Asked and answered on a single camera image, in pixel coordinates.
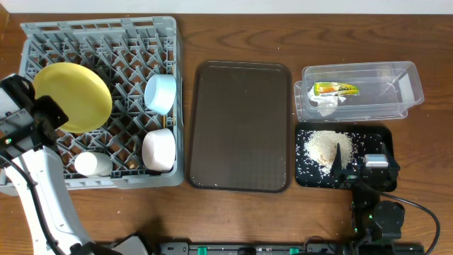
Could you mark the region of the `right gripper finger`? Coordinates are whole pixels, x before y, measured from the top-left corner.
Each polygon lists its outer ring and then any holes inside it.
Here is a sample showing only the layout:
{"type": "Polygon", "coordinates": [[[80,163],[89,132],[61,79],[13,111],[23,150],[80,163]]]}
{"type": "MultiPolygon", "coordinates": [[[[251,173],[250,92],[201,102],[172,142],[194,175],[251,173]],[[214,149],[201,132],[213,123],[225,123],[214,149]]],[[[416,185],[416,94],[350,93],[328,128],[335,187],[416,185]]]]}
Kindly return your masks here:
{"type": "Polygon", "coordinates": [[[341,149],[340,144],[338,143],[336,146],[336,155],[333,160],[332,164],[332,172],[340,172],[342,170],[342,157],[341,157],[341,149]]]}
{"type": "Polygon", "coordinates": [[[387,161],[388,165],[392,165],[394,158],[391,155],[390,151],[388,150],[388,148],[384,142],[381,143],[381,152],[386,157],[386,161],[387,161]]]}

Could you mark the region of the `rice and food scraps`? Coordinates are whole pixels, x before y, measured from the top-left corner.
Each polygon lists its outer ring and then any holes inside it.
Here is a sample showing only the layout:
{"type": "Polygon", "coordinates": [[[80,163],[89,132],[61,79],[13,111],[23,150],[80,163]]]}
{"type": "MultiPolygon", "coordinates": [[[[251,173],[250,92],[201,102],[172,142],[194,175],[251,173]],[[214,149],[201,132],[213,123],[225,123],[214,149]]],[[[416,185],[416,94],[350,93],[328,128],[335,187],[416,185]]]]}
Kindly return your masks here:
{"type": "Polygon", "coordinates": [[[333,130],[298,130],[295,138],[296,181],[312,188],[339,188],[331,177],[338,143],[343,169],[349,169],[362,163],[366,154],[379,154],[383,142],[378,134],[333,130]]]}

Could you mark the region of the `yellow round plate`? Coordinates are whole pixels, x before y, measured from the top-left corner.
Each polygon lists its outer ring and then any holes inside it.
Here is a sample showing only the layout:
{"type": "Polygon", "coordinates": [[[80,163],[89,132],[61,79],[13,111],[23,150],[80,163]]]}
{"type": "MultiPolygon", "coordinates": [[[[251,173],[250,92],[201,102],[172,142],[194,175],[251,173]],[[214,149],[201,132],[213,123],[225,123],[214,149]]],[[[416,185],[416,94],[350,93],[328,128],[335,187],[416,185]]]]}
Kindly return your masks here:
{"type": "Polygon", "coordinates": [[[70,62],[51,64],[35,76],[36,96],[50,96],[68,121],[60,128],[67,132],[91,132],[106,123],[113,108],[105,82],[90,69],[70,62]]]}

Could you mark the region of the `white paper napkin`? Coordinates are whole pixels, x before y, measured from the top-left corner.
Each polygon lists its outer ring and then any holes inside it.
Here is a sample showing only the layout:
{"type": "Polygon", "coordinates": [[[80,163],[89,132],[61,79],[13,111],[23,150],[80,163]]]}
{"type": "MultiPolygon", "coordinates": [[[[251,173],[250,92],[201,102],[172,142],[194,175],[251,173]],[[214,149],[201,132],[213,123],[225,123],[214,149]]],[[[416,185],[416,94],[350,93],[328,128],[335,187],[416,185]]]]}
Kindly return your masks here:
{"type": "Polygon", "coordinates": [[[316,103],[316,109],[323,117],[334,113],[338,104],[346,100],[344,96],[316,96],[313,89],[308,92],[308,97],[311,103],[316,103]]]}

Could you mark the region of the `white plastic cup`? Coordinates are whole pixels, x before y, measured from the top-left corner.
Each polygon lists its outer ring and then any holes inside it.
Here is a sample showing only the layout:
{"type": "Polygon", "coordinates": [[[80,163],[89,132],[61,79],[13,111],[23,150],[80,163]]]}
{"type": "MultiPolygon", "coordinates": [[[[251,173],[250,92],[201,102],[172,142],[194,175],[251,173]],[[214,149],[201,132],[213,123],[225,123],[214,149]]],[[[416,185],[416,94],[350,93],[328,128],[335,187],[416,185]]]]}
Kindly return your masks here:
{"type": "Polygon", "coordinates": [[[108,176],[113,170],[113,162],[107,154],[82,152],[75,158],[74,167],[87,177],[108,176]]]}

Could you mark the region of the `green orange snack wrapper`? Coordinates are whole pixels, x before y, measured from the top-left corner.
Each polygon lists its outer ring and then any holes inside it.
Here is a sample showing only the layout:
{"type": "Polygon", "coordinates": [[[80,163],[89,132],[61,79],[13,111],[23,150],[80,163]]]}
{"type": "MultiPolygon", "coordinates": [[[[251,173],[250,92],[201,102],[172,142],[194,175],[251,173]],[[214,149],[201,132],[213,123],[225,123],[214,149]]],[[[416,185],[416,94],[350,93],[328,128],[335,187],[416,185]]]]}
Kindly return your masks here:
{"type": "Polygon", "coordinates": [[[316,82],[314,94],[316,96],[358,96],[360,90],[352,84],[340,82],[316,82]]]}

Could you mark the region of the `light blue bowl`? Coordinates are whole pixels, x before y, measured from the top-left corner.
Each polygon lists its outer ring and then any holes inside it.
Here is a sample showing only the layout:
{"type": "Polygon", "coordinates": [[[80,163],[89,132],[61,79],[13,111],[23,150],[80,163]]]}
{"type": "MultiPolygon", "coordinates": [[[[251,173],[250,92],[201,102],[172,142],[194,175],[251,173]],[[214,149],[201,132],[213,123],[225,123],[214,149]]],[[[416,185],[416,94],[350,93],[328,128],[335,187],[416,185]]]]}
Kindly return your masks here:
{"type": "Polygon", "coordinates": [[[176,79],[171,74],[155,74],[144,90],[145,106],[159,115],[166,115],[176,97],[176,79]]]}

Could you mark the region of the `pink round bowl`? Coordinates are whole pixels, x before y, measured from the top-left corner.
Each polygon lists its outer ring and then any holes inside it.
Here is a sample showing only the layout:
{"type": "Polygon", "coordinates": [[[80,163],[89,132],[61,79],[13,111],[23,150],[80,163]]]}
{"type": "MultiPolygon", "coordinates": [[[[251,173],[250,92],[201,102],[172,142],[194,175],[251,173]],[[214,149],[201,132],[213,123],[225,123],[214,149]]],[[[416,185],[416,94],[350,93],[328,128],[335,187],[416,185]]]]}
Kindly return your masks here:
{"type": "Polygon", "coordinates": [[[142,159],[147,169],[168,172],[176,159],[176,141],[168,128],[148,132],[142,144],[142,159]]]}

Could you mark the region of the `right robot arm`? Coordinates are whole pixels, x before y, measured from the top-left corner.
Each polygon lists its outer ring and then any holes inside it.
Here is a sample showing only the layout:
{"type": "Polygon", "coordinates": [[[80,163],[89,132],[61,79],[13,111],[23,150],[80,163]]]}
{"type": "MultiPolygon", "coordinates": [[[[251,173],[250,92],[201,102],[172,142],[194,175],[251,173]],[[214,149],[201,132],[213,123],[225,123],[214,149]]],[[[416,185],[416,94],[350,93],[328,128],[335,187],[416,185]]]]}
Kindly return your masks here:
{"type": "Polygon", "coordinates": [[[401,167],[385,144],[379,154],[366,154],[352,170],[342,168],[340,146],[331,167],[331,176],[341,189],[352,191],[352,226],[355,237],[335,248],[335,254],[395,254],[393,241],[401,238],[405,209],[402,204],[382,200],[395,189],[401,167]]]}

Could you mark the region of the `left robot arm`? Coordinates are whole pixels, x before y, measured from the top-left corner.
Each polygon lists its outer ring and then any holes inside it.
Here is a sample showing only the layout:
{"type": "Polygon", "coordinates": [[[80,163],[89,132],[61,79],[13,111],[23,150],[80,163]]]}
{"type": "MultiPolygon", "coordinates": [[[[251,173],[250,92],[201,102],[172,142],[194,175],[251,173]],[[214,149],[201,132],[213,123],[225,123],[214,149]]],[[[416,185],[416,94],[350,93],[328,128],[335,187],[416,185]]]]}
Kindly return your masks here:
{"type": "Polygon", "coordinates": [[[57,128],[67,115],[17,74],[1,80],[1,168],[21,199],[36,254],[86,254],[92,242],[63,176],[57,128]]]}

